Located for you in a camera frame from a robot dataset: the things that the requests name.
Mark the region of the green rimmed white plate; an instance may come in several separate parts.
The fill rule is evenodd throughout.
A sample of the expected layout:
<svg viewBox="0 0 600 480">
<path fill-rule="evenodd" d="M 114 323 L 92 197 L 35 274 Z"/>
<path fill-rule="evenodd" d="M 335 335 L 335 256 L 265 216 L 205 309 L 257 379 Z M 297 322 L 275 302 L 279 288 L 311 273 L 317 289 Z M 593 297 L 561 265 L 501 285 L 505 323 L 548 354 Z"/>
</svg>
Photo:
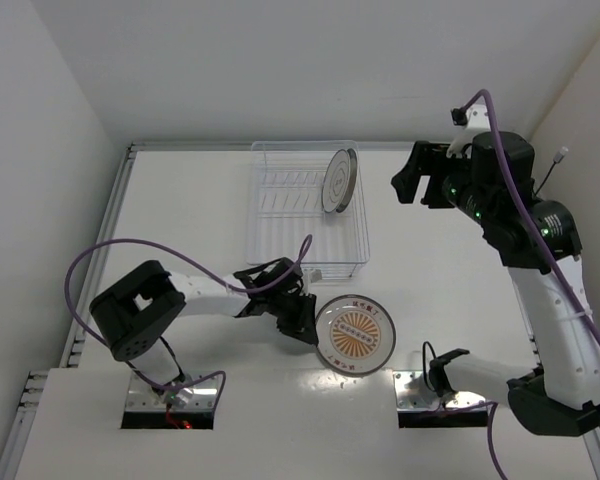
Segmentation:
<svg viewBox="0 0 600 480">
<path fill-rule="evenodd" d="M 348 149 L 338 150 L 327 167 L 321 191 L 325 213 L 342 213 L 347 209 L 344 198 L 350 175 Z"/>
</svg>

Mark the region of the orange sunburst plate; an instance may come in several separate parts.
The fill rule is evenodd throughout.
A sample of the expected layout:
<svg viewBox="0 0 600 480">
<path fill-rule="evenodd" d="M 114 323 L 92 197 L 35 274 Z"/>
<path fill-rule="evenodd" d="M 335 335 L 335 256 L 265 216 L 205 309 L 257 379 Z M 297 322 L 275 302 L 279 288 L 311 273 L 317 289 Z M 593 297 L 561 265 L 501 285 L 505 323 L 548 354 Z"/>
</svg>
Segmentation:
<svg viewBox="0 0 600 480">
<path fill-rule="evenodd" d="M 334 297 L 317 313 L 317 355 L 333 371 L 352 377 L 380 370 L 396 346 L 394 322 L 378 302 L 347 294 Z"/>
</svg>

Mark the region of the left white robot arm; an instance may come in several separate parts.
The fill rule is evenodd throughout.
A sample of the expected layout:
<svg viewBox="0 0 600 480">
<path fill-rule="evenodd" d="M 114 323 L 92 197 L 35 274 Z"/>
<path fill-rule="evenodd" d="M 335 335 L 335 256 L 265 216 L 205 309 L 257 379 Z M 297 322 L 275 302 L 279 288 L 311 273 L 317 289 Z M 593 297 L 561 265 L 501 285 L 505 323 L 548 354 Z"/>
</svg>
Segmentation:
<svg viewBox="0 0 600 480">
<path fill-rule="evenodd" d="M 269 314 L 281 334 L 319 344 L 316 296 L 305 291 L 302 269 L 287 257 L 220 281 L 169 272 L 149 260 L 96 296 L 89 311 L 113 358 L 158 392 L 185 379 L 163 338 L 179 316 Z"/>
</svg>

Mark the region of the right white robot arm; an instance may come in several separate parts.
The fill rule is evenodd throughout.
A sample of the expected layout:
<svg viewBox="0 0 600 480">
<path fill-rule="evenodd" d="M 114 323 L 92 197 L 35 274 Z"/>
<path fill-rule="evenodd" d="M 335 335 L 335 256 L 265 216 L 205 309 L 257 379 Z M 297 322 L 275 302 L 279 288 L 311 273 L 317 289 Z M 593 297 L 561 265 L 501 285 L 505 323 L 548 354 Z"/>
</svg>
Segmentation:
<svg viewBox="0 0 600 480">
<path fill-rule="evenodd" d="M 581 436 L 600 426 L 600 346 L 586 325 L 582 245 L 570 211 L 535 193 L 531 144 L 511 132 L 501 139 L 522 211 L 490 133 L 457 154 L 442 143 L 416 142 L 391 185 L 400 203 L 411 204 L 428 177 L 423 205 L 456 208 L 481 227 L 512 279 L 538 364 L 503 365 L 457 348 L 430 361 L 425 384 L 440 397 L 470 391 L 504 404 L 535 435 Z"/>
</svg>

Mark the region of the blue rimmed white plate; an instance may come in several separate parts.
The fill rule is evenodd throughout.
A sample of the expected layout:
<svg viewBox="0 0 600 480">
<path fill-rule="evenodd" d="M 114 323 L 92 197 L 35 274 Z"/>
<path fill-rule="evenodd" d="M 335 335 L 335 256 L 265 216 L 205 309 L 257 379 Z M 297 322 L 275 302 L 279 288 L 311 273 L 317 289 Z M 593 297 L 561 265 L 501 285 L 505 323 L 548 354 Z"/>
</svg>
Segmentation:
<svg viewBox="0 0 600 480">
<path fill-rule="evenodd" d="M 356 150 L 354 148 L 349 148 L 347 150 L 347 153 L 349 155 L 350 175 L 346 196 L 344 198 L 344 200 L 346 201 L 345 207 L 348 207 L 352 200 L 359 173 L 359 159 Z"/>
</svg>

